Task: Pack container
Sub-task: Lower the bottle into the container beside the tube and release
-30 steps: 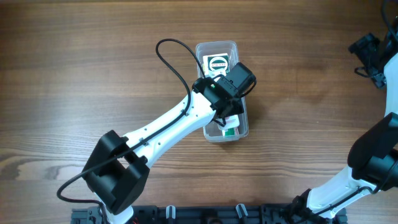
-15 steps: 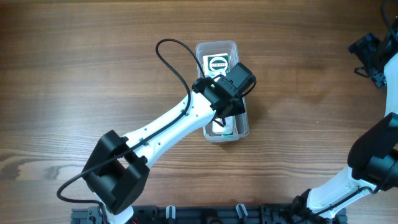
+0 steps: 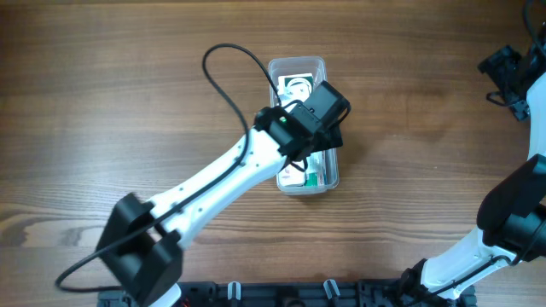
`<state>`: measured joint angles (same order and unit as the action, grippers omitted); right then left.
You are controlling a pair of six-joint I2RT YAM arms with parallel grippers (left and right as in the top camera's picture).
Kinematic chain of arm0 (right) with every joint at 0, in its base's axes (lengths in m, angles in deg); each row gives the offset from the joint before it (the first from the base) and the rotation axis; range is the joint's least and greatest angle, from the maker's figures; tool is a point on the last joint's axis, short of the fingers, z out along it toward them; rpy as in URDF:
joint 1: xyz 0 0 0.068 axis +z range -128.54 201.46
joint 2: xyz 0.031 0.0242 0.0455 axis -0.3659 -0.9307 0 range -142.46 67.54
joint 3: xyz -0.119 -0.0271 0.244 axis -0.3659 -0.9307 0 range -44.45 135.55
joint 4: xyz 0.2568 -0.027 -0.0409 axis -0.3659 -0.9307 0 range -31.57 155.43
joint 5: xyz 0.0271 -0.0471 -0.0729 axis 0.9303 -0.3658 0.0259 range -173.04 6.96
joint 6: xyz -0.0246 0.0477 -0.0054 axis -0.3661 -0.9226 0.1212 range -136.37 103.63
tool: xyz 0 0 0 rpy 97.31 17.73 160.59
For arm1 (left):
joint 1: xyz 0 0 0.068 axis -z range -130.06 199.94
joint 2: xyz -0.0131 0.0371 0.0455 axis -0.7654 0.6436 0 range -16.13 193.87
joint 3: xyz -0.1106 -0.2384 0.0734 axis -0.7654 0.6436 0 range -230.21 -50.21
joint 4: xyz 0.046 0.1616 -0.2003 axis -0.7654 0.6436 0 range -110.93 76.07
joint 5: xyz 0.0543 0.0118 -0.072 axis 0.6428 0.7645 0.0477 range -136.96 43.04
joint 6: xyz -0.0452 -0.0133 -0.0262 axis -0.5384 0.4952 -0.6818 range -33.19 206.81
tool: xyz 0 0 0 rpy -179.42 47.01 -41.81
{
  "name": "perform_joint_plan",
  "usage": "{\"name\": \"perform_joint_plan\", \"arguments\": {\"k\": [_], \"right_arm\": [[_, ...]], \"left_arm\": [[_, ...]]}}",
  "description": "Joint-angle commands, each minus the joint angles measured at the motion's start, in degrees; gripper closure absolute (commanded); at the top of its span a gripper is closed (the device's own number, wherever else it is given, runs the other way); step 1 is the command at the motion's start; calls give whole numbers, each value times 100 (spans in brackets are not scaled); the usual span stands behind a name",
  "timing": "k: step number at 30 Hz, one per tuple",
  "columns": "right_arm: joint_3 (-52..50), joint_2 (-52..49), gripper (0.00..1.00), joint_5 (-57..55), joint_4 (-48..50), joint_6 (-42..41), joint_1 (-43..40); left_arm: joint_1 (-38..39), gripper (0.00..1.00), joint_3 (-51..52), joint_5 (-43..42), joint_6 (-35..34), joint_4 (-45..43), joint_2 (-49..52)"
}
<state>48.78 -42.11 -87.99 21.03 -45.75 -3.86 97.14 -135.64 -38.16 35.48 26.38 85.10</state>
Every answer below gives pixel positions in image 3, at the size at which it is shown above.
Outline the dark green round-logo box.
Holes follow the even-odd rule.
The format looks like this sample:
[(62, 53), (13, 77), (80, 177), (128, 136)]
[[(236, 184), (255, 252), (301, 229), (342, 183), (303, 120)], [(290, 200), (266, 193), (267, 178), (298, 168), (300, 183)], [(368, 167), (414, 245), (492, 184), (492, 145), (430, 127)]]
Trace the dark green round-logo box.
[(283, 75), (278, 78), (278, 82), (278, 94), (282, 105), (291, 101), (305, 101), (314, 87), (311, 73)]

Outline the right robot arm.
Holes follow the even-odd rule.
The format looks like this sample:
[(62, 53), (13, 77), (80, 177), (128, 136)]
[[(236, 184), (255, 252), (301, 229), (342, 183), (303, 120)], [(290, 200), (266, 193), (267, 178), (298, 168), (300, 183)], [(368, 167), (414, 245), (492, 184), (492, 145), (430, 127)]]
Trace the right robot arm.
[(397, 289), (402, 306), (461, 302), (486, 276), (545, 254), (545, 32), (531, 38), (526, 55), (506, 46), (479, 64), (498, 88), (487, 100), (530, 121), (527, 161), (486, 195), (468, 235), (404, 271)]

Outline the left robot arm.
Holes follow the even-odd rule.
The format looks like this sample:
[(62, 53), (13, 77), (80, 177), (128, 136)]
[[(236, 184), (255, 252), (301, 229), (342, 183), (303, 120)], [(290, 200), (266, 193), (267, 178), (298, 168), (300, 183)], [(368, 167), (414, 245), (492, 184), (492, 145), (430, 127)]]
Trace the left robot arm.
[(342, 145), (349, 101), (326, 81), (305, 101), (265, 107), (234, 147), (183, 182), (142, 202), (127, 194), (98, 242), (122, 290), (139, 306), (181, 297), (183, 252), (222, 210), (255, 185), (311, 154)]

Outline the small white spray bottle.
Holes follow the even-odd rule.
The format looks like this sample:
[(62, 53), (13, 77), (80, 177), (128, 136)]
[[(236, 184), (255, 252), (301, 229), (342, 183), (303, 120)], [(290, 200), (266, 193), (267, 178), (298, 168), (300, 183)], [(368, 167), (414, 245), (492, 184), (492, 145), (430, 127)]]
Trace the small white spray bottle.
[(299, 187), (305, 184), (305, 173), (288, 165), (278, 174), (278, 183), (283, 187)]

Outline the white green medicine box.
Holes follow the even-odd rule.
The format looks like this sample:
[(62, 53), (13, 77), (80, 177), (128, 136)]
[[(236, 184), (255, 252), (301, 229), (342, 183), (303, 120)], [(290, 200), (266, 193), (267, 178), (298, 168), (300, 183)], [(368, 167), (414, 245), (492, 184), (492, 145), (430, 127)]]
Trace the white green medicine box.
[(312, 153), (311, 156), (307, 158), (307, 164), (305, 185), (310, 187), (325, 186), (327, 184), (325, 152)]

